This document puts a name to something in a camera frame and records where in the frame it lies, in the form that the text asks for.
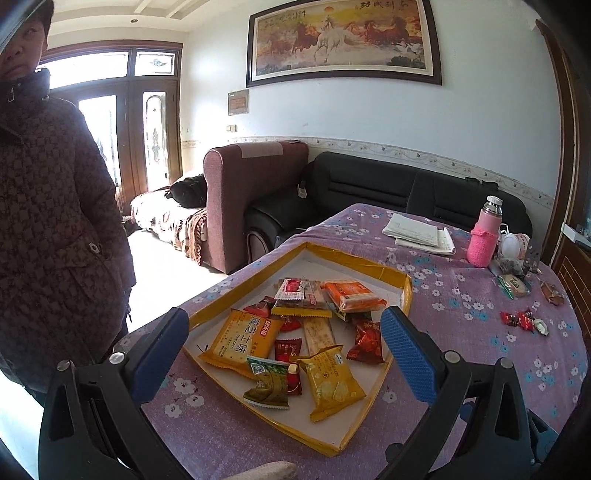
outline white horse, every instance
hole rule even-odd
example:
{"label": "white horse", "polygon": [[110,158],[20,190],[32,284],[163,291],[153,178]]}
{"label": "white horse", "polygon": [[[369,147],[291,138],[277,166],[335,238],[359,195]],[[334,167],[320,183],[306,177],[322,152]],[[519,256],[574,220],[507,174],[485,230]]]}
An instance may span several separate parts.
{"label": "white horse", "polygon": [[326,58],[324,63],[327,63],[329,61],[330,52],[337,50],[340,45],[359,45],[361,43],[361,39],[357,35],[347,30],[349,25],[345,28],[335,27],[335,21],[330,17],[326,17],[324,26],[322,27],[322,33],[318,37],[318,44],[314,51],[314,61],[316,61],[316,54],[322,47],[326,48]]}

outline black bag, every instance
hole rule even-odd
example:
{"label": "black bag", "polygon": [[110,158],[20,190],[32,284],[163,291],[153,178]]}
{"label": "black bag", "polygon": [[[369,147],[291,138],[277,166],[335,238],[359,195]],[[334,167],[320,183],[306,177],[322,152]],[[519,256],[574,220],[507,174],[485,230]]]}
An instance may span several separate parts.
{"label": "black bag", "polygon": [[204,208],[207,204],[205,177],[201,174],[173,183],[166,193],[166,198],[173,198],[181,207]]}

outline pink knitted cover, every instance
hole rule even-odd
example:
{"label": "pink knitted cover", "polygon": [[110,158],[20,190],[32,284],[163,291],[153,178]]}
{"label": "pink knitted cover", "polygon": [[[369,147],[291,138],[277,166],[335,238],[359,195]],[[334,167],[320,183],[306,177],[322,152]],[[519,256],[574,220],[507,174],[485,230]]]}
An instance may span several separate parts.
{"label": "pink knitted cover", "polygon": [[470,233],[472,234],[472,238],[470,238],[470,245],[468,245],[468,252],[466,254],[468,261],[475,267],[488,267],[495,253],[499,235],[490,233],[477,225]]}

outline yellow biscuit package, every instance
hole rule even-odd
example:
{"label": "yellow biscuit package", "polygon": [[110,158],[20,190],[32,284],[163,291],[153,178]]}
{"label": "yellow biscuit package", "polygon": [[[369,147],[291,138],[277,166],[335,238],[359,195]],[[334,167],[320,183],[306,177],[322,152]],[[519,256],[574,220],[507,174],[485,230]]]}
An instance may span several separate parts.
{"label": "yellow biscuit package", "polygon": [[246,357],[268,357],[281,325],[283,320],[260,318],[252,313],[232,309],[212,345],[199,358],[255,380],[256,376]]}
{"label": "yellow biscuit package", "polygon": [[324,420],[365,398],[365,392],[351,374],[341,355],[342,345],[321,350],[314,356],[295,356],[293,361],[308,374],[316,408],[311,421]]}

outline brown horse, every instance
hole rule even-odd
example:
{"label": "brown horse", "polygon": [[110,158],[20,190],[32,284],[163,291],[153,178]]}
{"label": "brown horse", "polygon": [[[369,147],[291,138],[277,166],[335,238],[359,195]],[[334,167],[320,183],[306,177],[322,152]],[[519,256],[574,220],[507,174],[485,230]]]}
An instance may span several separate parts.
{"label": "brown horse", "polygon": [[394,28],[379,30],[375,28],[375,21],[365,22],[365,37],[367,41],[375,45],[395,45],[402,40],[408,42],[408,31],[406,21],[400,17],[394,17],[392,21]]}
{"label": "brown horse", "polygon": [[303,23],[299,23],[297,26],[297,38],[291,48],[291,54],[297,53],[298,50],[304,51],[310,47],[315,47],[318,44],[318,37],[320,34],[307,33],[307,28]]}
{"label": "brown horse", "polygon": [[291,50],[291,44],[287,40],[280,38],[276,33],[271,34],[269,41],[271,42],[270,51],[272,56],[275,55],[275,53],[281,55],[282,53]]}

